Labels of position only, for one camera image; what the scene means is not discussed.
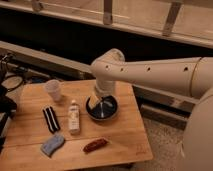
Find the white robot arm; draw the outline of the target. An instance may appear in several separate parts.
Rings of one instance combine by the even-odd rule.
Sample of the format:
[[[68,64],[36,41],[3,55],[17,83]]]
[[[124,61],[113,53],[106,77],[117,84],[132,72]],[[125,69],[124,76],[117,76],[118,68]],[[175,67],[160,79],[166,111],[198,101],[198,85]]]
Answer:
[[[176,171],[213,171],[213,57],[127,62],[111,49],[90,65],[97,96],[110,94],[116,81],[195,98]]]

